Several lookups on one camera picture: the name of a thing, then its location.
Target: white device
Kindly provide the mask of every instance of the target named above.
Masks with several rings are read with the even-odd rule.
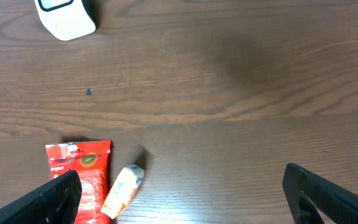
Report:
[[[96,30],[91,0],[34,0],[42,24],[59,40]]]

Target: red snack wrapper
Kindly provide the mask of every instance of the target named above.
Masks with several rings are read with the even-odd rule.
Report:
[[[69,170],[76,170],[80,176],[82,195],[75,224],[110,223],[100,209],[108,194],[106,177],[111,144],[111,140],[103,140],[45,146],[51,179]]]

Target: wood plank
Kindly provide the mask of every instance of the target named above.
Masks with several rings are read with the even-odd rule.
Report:
[[[96,5],[61,42],[0,1],[0,138],[358,112],[358,0]]]
[[[142,189],[118,223],[293,223],[281,186],[288,162],[358,194],[358,115],[86,136],[113,139],[112,178],[133,161],[138,145],[151,154]],[[0,139],[0,207],[48,181],[44,145],[59,141],[57,135]]]

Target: device screen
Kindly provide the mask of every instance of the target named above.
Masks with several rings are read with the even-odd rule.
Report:
[[[42,7],[45,9],[51,9],[53,7],[60,6],[70,2],[70,0],[40,0]]]

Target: candy wrapper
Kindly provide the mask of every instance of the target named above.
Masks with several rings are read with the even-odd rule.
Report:
[[[121,214],[134,198],[143,177],[144,170],[137,165],[123,168],[111,187],[101,211],[111,218]]]
[[[50,177],[76,170],[80,176],[82,195],[75,224],[108,224],[110,219],[100,212],[108,193],[107,163],[112,142],[69,142],[46,145]]]

